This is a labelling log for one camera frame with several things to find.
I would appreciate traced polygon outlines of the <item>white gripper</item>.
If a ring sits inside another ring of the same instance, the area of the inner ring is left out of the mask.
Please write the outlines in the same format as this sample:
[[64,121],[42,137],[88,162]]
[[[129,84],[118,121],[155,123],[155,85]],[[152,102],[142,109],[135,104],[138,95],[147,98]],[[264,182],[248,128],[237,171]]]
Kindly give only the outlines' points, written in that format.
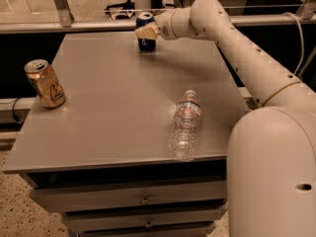
[[143,40],[156,40],[160,36],[164,40],[174,40],[176,36],[172,30],[173,11],[166,11],[155,16],[155,23],[149,23],[135,30],[136,35]]

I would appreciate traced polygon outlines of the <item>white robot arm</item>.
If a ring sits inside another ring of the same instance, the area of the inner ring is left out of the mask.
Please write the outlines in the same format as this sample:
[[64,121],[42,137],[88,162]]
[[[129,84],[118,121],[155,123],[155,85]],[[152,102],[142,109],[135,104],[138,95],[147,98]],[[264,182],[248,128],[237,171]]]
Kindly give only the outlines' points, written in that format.
[[316,93],[240,33],[218,0],[169,10],[136,33],[214,41],[258,105],[229,138],[230,237],[316,237]]

